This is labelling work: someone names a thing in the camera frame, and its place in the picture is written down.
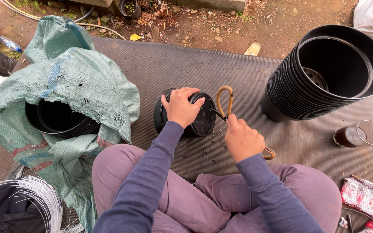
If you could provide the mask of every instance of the dirt ground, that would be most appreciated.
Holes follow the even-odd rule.
[[[80,5],[71,1],[52,4],[47,0],[10,0],[23,11],[36,16],[56,14],[67,18],[81,17]],[[244,14],[230,16],[213,9],[198,9],[191,14],[187,6],[173,13],[173,4],[168,4],[162,13],[153,6],[144,10],[140,20],[112,17],[114,24],[102,24],[117,31],[126,39],[138,34],[139,41],[150,41],[148,33],[158,27],[160,43],[189,46],[200,49],[223,50],[243,54],[254,42],[261,44],[258,56],[284,58],[300,38],[309,30],[325,24],[352,26],[353,10],[357,0],[251,0]],[[96,24],[91,16],[87,23]],[[37,21],[19,15],[0,2],[0,35],[5,35],[22,48],[32,39]],[[117,37],[113,33],[102,33],[101,29],[88,29],[95,36]],[[222,41],[214,39],[219,36]],[[3,45],[0,50],[9,54]],[[10,56],[18,58],[19,54]]]

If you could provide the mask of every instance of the yellow hose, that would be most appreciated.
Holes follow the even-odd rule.
[[[41,19],[41,17],[38,17],[38,16],[35,16],[35,15],[32,15],[32,14],[29,14],[29,13],[27,13],[27,12],[24,12],[24,11],[18,9],[18,8],[15,7],[13,4],[11,4],[10,2],[8,2],[8,0],[3,0],[3,1],[6,2],[8,5],[10,5],[12,8],[18,10],[19,12],[21,12],[21,13],[23,13],[23,14],[26,14],[26,15],[28,15],[28,16],[30,16],[30,17],[33,17],[33,18]],[[114,31],[114,30],[112,30],[112,29],[110,29],[110,28],[108,28],[108,27],[99,26],[99,25],[96,25],[96,24],[83,24],[83,23],[75,23],[75,24],[77,24],[77,25],[83,25],[83,26],[92,26],[92,27],[103,28],[103,29],[106,29],[106,30],[109,30],[109,31],[115,33],[115,34],[118,35],[120,38],[126,40],[126,38],[124,38],[121,34],[117,33],[116,31]]]

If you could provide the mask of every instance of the black plastic bag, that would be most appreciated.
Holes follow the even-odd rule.
[[[0,76],[10,76],[16,64],[17,60],[10,58],[0,51]]]

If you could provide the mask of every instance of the scissors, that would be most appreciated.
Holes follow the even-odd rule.
[[[223,109],[221,108],[221,102],[220,102],[220,95],[221,95],[221,92],[223,92],[224,90],[228,90],[228,92],[230,93],[230,96],[228,98],[228,108],[227,108],[227,115],[224,113]],[[226,119],[228,119],[228,116],[231,114],[231,109],[232,109],[232,88],[230,86],[223,86],[221,87],[218,92],[217,92],[217,97],[215,98],[215,101],[217,103],[217,108],[219,109],[219,111],[211,108],[211,110],[213,110],[215,112],[215,114],[217,114],[217,116],[219,116],[221,119],[223,119],[224,121]],[[265,151],[267,151],[271,156],[263,156],[265,160],[272,160],[274,159],[274,157],[276,156],[276,153],[268,148],[267,146],[264,148]]]

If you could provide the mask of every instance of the hand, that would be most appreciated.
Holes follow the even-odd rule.
[[[205,102],[202,97],[194,104],[190,104],[188,98],[193,94],[199,92],[197,88],[183,87],[181,89],[173,90],[169,103],[166,101],[165,96],[162,95],[161,102],[166,109],[168,121],[174,121],[180,124],[184,129],[192,124],[198,115],[201,106]]]
[[[260,153],[266,147],[264,137],[255,129],[251,129],[243,119],[235,114],[228,116],[225,142],[235,162]]]

